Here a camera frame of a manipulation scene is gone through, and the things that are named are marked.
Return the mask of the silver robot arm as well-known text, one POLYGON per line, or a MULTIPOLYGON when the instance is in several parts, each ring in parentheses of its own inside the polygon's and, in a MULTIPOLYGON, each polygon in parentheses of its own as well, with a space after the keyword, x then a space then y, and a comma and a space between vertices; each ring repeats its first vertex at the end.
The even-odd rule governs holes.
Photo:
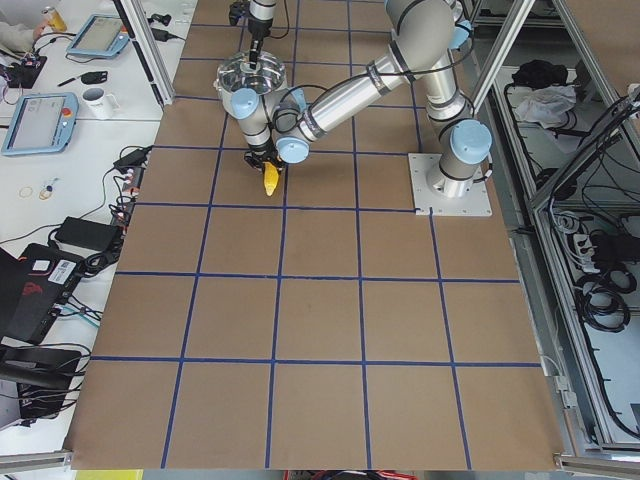
POLYGON ((482 182, 478 173, 492 137, 473 119, 471 102, 454 72, 453 50, 472 37, 460 2, 387 1, 384 8, 391 22, 385 53, 307 102, 304 86, 288 86, 284 64, 263 49, 272 34, 275 2, 230 5, 230 24, 245 18, 251 43, 218 68, 216 88, 248 145, 244 160, 261 173, 267 195, 274 193, 287 165, 308 157, 313 142, 397 87, 415 81, 424 84, 427 114, 442 148, 438 163, 426 174, 429 189, 446 198, 462 198, 482 182))
POLYGON ((269 36, 273 24, 276 4, 276 0, 249 1, 248 30, 251 33, 249 68, 251 70, 257 69, 264 39, 269 36))

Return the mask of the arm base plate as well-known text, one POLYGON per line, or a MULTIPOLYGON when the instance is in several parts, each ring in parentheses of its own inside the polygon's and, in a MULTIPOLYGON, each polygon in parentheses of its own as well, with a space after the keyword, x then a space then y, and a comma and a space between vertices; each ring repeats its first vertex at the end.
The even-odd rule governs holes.
POLYGON ((482 168, 473 176, 453 180, 440 171, 440 154, 408 155, 414 210, 417 215, 445 217, 490 217, 492 208, 482 168))

